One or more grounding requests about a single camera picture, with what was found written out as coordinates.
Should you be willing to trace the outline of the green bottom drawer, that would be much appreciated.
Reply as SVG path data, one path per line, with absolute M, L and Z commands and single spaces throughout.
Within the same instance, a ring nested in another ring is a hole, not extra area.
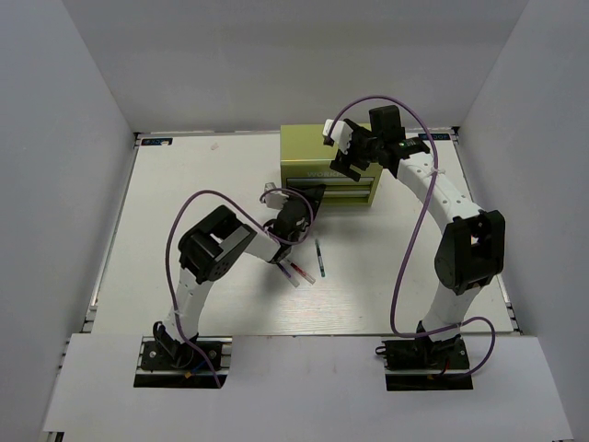
M 322 203 L 332 206 L 370 206 L 371 193 L 368 190 L 355 189 L 326 189 Z

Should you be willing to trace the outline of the green drawer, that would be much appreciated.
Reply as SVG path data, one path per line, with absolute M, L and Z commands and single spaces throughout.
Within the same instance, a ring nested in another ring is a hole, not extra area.
M 370 206 L 371 193 L 368 190 L 355 189 L 326 189 L 322 203 L 332 206 Z
M 308 188 L 325 185 L 327 188 L 343 188 L 344 190 L 370 190 L 374 183 L 372 177 L 361 177 L 358 181 L 347 177 L 299 177 L 287 178 L 284 184 L 296 188 Z

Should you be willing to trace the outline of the green top drawer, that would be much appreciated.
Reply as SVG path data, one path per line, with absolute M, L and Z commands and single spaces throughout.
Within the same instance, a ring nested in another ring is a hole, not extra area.
M 296 188 L 308 188 L 325 185 L 327 188 L 343 188 L 344 190 L 370 190 L 374 183 L 372 177 L 361 177 L 358 181 L 347 177 L 299 177 L 287 178 L 284 184 Z

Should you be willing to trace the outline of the green capped clear pen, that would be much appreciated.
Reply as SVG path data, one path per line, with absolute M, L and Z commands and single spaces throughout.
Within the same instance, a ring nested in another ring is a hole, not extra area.
M 315 238 L 314 243 L 315 243 L 316 253 L 317 253 L 317 257 L 318 257 L 318 268 L 319 268 L 320 276 L 322 278 L 325 278 L 326 277 L 325 265 L 323 262 L 323 256 L 322 256 L 322 251 L 321 251 L 319 239 Z

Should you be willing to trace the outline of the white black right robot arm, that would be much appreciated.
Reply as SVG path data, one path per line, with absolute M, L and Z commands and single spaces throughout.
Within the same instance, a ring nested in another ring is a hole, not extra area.
M 431 216 L 441 231 L 434 256 L 439 285 L 414 333 L 401 333 L 386 347 L 390 368 L 444 368 L 458 349 L 461 327 L 475 297 L 502 272 L 505 219 L 471 202 L 440 167 L 431 132 L 409 138 L 398 106 L 369 111 L 370 126 L 338 116 L 326 121 L 325 145 L 338 148 L 332 170 L 352 180 L 371 165 L 388 170 L 422 203 L 418 218 Z

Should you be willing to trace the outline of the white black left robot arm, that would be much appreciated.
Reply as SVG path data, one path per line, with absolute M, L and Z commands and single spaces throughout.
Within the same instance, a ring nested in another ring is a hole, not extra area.
M 268 184 L 260 201 L 277 214 L 263 225 L 220 192 L 197 193 L 218 196 L 227 204 L 217 206 L 179 239 L 179 282 L 170 290 L 172 308 L 153 327 L 155 341 L 173 367 L 202 361 L 195 349 L 199 319 L 214 282 L 244 254 L 282 269 L 293 247 L 305 241 L 325 190 L 324 184 L 286 189 Z

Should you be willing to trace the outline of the green metal tool chest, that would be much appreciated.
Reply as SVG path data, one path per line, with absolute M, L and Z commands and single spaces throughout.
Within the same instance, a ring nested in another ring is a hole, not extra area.
M 287 178 L 345 177 L 332 170 L 329 164 L 335 159 L 338 147 L 323 145 L 321 124 L 283 125 L 280 129 L 280 170 L 282 186 Z M 371 165 L 362 177 L 372 177 L 374 183 L 368 190 L 371 204 L 380 181 L 382 168 Z

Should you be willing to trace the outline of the red ink clear pen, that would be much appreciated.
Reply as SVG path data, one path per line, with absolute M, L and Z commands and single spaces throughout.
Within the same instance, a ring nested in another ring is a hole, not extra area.
M 301 268 L 298 264 L 293 262 L 290 259 L 287 259 L 286 262 L 288 265 L 295 270 L 301 277 L 303 277 L 310 285 L 313 285 L 316 282 L 316 279 L 303 268 Z

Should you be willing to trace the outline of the blue right corner label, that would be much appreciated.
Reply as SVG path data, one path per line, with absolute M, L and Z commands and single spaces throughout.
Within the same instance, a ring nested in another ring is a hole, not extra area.
M 428 140 L 428 135 L 425 133 L 420 133 L 419 137 L 422 140 Z M 446 134 L 446 133 L 431 133 L 431 138 L 434 141 L 450 141 L 451 140 L 451 135 L 450 134 Z

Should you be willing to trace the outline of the blue corner label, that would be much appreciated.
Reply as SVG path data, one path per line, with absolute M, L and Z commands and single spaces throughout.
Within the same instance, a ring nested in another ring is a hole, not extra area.
M 420 133 L 419 137 L 422 140 L 428 140 L 428 135 L 425 133 Z M 450 141 L 451 140 L 451 135 L 450 134 L 446 134 L 446 133 L 431 133 L 431 138 L 434 141 Z
M 164 138 L 143 138 L 141 140 L 141 146 L 162 146 L 172 145 L 173 139 L 171 137 Z

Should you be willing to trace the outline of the purple ink clear pen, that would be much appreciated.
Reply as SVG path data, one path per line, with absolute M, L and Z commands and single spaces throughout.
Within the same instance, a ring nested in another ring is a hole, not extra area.
M 281 270 L 281 272 L 283 273 L 283 275 L 286 277 L 286 279 L 289 281 L 289 283 L 293 286 L 293 287 L 298 287 L 299 286 L 299 282 L 298 280 L 291 275 L 291 273 L 280 263 L 277 263 L 277 267 Z

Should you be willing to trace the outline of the blue left corner label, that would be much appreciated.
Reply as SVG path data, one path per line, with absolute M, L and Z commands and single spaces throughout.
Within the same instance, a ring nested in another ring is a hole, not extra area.
M 162 146 L 172 145 L 173 139 L 171 137 L 164 138 L 143 138 L 141 140 L 141 146 Z

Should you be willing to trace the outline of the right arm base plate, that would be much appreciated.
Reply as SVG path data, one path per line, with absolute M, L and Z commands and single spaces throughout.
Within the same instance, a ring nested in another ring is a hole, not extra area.
M 427 338 L 383 341 L 375 349 L 385 366 L 387 391 L 472 390 L 464 340 L 431 343 Z

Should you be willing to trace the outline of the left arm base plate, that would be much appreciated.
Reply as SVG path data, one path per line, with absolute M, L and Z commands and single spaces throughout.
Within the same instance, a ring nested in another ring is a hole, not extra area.
M 211 361 L 219 385 L 224 386 L 232 353 L 231 338 L 203 338 L 197 341 Z M 176 361 L 153 337 L 142 340 L 133 386 L 143 389 L 212 389 L 218 386 L 203 357 L 191 347 Z

